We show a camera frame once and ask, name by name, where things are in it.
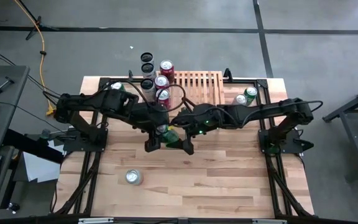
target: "wooden tabletop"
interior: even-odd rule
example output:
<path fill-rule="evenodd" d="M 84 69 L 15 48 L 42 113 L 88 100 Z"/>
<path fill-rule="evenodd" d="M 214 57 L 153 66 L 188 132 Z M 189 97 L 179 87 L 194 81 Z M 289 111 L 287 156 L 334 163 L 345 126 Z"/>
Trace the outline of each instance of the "wooden tabletop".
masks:
<path fill-rule="evenodd" d="M 81 92 L 94 93 L 100 78 L 84 77 Z M 272 102 L 287 99 L 283 79 L 269 78 L 267 81 Z M 225 103 L 230 104 L 245 88 L 245 84 L 224 84 Z M 134 92 L 127 85 L 126 89 Z M 91 120 L 91 113 L 81 115 Z M 276 118 L 276 124 L 282 119 Z M 109 119 L 108 123 L 108 145 L 101 158 L 92 216 L 274 217 L 265 158 L 257 140 L 258 121 L 249 122 L 243 129 L 220 129 L 197 136 L 192 139 L 195 148 L 192 156 L 165 147 L 147 153 L 144 151 L 146 134 L 122 121 Z M 175 130 L 183 137 L 183 130 Z M 62 165 L 56 210 L 78 185 L 83 154 L 74 152 Z M 300 159 L 289 154 L 282 157 L 289 189 L 302 206 L 313 213 Z M 144 176 L 141 185 L 125 181 L 129 169 L 141 171 Z M 280 190 L 278 194 L 280 208 L 284 211 Z"/>

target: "white paper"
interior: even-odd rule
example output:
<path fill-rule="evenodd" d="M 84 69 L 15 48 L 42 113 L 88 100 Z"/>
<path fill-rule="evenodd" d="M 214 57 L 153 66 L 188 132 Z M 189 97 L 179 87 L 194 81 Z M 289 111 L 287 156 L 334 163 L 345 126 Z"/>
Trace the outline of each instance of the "white paper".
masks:
<path fill-rule="evenodd" d="M 49 141 L 49 147 L 63 153 L 63 147 L 55 146 L 53 141 Z M 50 162 L 35 155 L 24 152 L 24 162 L 29 181 L 37 179 L 37 182 L 44 182 L 59 178 L 60 164 Z"/>

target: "orange cable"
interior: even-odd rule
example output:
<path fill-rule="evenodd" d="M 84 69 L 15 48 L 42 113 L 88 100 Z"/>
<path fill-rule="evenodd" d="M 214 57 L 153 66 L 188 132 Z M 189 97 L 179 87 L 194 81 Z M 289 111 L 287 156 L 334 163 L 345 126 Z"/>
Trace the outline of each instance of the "orange cable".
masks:
<path fill-rule="evenodd" d="M 29 15 L 29 13 L 27 13 L 27 11 L 24 9 L 24 7 L 22 6 L 22 4 L 18 3 L 17 0 L 14 0 L 16 2 L 16 4 L 22 9 L 22 11 L 27 15 L 27 17 L 31 20 L 31 22 L 34 24 L 35 28 L 37 29 L 38 33 L 41 36 L 41 40 L 42 40 L 42 51 L 45 51 L 45 41 L 44 41 L 44 37 L 41 33 L 41 30 L 38 28 L 38 25 L 35 23 L 35 21 L 33 20 L 33 18 L 31 18 L 31 16 Z M 44 65 L 44 57 L 45 55 L 42 54 L 41 57 L 41 63 L 40 63 L 40 78 L 41 78 L 41 84 L 44 88 L 44 91 L 47 91 L 45 88 L 45 83 L 44 83 L 44 77 L 42 76 L 42 66 Z M 48 111 L 47 111 L 47 115 L 51 115 L 53 113 L 54 108 L 52 107 L 52 105 L 50 104 L 50 101 L 48 101 Z"/>

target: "green soda can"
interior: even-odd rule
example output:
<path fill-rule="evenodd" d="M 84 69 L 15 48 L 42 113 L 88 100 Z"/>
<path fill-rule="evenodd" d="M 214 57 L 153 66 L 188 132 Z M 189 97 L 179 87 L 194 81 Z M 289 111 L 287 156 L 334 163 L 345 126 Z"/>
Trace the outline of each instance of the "green soda can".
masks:
<path fill-rule="evenodd" d="M 244 95 L 247 97 L 246 106 L 249 106 L 253 102 L 257 94 L 258 90 L 255 87 L 248 87 L 244 91 Z"/>
<path fill-rule="evenodd" d="M 110 87 L 111 87 L 111 89 L 125 91 L 125 87 L 121 82 L 116 82 L 116 83 L 112 84 Z"/>
<path fill-rule="evenodd" d="M 157 134 L 162 134 L 163 143 L 170 144 L 179 140 L 179 134 L 166 124 L 157 127 Z"/>

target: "wooden crate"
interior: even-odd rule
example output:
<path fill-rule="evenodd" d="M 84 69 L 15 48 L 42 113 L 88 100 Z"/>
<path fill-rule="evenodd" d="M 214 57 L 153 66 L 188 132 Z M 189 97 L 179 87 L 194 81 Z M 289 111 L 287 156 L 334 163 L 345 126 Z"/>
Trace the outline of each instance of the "wooden crate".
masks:
<path fill-rule="evenodd" d="M 186 91 L 186 97 L 195 104 L 224 104 L 222 72 L 176 71 L 175 83 Z M 181 102 L 183 93 L 179 88 L 171 88 L 171 105 Z"/>

